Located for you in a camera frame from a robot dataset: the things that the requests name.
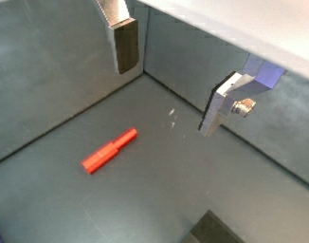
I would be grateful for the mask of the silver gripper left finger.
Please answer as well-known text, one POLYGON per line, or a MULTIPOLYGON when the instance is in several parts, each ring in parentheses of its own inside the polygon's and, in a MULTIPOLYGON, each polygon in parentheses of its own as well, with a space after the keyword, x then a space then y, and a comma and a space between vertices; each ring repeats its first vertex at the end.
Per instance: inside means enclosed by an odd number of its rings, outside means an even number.
POLYGON ((138 21, 130 16, 125 0, 93 0, 108 28, 116 72, 124 74, 140 61, 138 21))

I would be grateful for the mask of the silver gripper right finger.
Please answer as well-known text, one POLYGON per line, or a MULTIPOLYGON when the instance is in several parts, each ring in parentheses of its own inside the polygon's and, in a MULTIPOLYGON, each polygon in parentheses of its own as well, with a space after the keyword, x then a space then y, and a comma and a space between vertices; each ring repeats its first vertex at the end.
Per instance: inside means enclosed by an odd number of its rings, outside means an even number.
POLYGON ((245 118, 255 106, 250 97, 271 90, 285 72, 282 66, 250 54, 242 71, 233 71, 213 88, 198 132, 210 136, 230 114, 245 118))

